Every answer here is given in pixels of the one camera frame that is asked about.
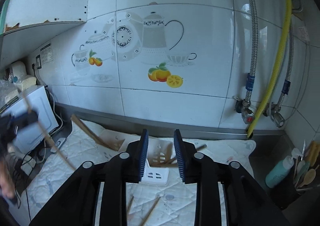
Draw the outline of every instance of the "wooden spoon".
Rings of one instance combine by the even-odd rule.
[[[303,182],[299,185],[299,188],[304,186],[304,185],[308,185],[310,184],[316,177],[316,170],[314,169],[310,169],[305,177],[303,178]]]

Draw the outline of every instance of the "human hand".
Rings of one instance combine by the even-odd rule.
[[[14,197],[14,184],[4,160],[0,160],[0,187],[4,197],[9,199]]]

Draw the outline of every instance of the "rust stain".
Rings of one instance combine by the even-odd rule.
[[[19,28],[19,25],[20,25],[20,23],[17,23],[15,26],[10,27],[10,26],[8,26],[8,25],[6,24],[6,25],[5,25],[5,32],[8,32],[8,31],[11,31],[11,30],[14,30],[14,29]]]

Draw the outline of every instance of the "electrical outlet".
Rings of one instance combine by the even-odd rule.
[[[42,68],[40,54],[36,56],[36,65],[38,70]]]

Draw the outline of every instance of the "yellow gas hose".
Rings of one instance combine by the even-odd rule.
[[[286,5],[285,5],[284,23],[283,23],[282,33],[281,33],[281,37],[280,37],[278,52],[276,55],[276,62],[273,65],[272,75],[271,75],[271,79],[268,84],[267,92],[264,95],[263,100],[262,100],[261,104],[259,105],[257,112],[255,113],[255,120],[251,123],[251,125],[247,131],[247,138],[249,138],[251,136],[251,134],[254,130],[254,127],[256,126],[256,124],[260,118],[260,115],[262,114],[266,105],[268,104],[269,99],[272,95],[273,89],[276,85],[276,80],[277,80],[279,72],[280,72],[280,68],[281,68],[281,64],[282,64],[282,60],[283,60],[283,56],[284,56],[285,45],[287,43],[287,37],[288,37],[288,33],[289,33],[289,26],[290,26],[291,13],[292,13],[291,0],[285,0],[285,4]]]

